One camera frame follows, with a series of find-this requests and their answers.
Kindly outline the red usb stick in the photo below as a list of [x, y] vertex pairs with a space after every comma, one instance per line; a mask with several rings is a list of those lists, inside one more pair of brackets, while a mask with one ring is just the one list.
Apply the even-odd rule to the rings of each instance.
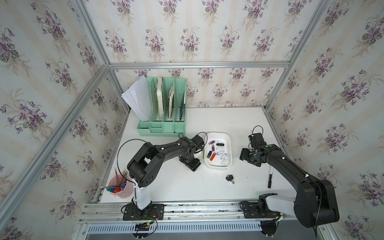
[[216, 153], [213, 153], [212, 156], [210, 157], [210, 161], [213, 161], [216, 155], [217, 155]]

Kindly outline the white storage box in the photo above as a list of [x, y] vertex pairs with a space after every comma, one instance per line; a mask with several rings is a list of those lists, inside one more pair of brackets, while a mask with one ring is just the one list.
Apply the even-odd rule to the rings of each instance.
[[[207, 144], [205, 145], [205, 163], [206, 165], [211, 168], [211, 169], [216, 169], [216, 170], [224, 170], [228, 169], [232, 165], [232, 148], [231, 148], [231, 139], [227, 134], [224, 133], [215, 133], [215, 132], [210, 132], [207, 135], [208, 141]], [[215, 146], [215, 151], [212, 151], [212, 145], [209, 145], [210, 141], [216, 141], [214, 144]], [[218, 147], [216, 144], [217, 143], [224, 143], [225, 146], [223, 147]], [[220, 156], [221, 155], [216, 155], [213, 161], [210, 161], [210, 159], [207, 158], [207, 154], [209, 151], [212, 151], [213, 153], [216, 153], [218, 151], [224, 150], [228, 154], [228, 156], [221, 160]]]

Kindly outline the lilac white usb drive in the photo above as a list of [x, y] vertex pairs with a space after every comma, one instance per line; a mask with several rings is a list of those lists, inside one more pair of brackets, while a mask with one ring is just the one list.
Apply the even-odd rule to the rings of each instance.
[[223, 154], [223, 155], [220, 156], [220, 159], [223, 160], [223, 159], [225, 159], [227, 156], [228, 156], [228, 154]]

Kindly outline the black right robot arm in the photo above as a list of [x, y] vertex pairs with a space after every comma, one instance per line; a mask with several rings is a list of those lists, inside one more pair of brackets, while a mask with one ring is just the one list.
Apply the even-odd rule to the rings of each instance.
[[334, 185], [309, 174], [290, 160], [275, 144], [268, 145], [261, 133], [249, 135], [250, 149], [242, 149], [240, 159], [260, 167], [268, 164], [295, 189], [294, 198], [275, 193], [262, 194], [256, 203], [241, 202], [245, 218], [275, 218], [284, 214], [304, 227], [336, 223], [340, 219]]

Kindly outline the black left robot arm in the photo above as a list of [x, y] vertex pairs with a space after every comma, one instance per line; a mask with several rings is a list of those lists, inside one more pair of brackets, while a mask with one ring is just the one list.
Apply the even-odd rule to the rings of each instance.
[[150, 197], [150, 184], [156, 179], [164, 162], [175, 157], [192, 172], [201, 165], [196, 154], [202, 152], [205, 141], [199, 135], [193, 138], [180, 137], [177, 141], [153, 145], [145, 142], [127, 165], [129, 176], [134, 183], [134, 206], [143, 211], [152, 204]]

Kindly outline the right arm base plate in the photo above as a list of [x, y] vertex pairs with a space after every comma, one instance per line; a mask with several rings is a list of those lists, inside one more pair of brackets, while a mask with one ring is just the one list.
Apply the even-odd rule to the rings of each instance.
[[269, 210], [264, 204], [242, 201], [239, 203], [246, 219], [279, 219], [282, 214]]

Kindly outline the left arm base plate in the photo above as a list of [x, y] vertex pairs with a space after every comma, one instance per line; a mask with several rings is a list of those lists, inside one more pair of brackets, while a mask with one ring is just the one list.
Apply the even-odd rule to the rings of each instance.
[[124, 221], [162, 220], [164, 218], [165, 205], [149, 204], [144, 210], [138, 209], [133, 203], [123, 208]]

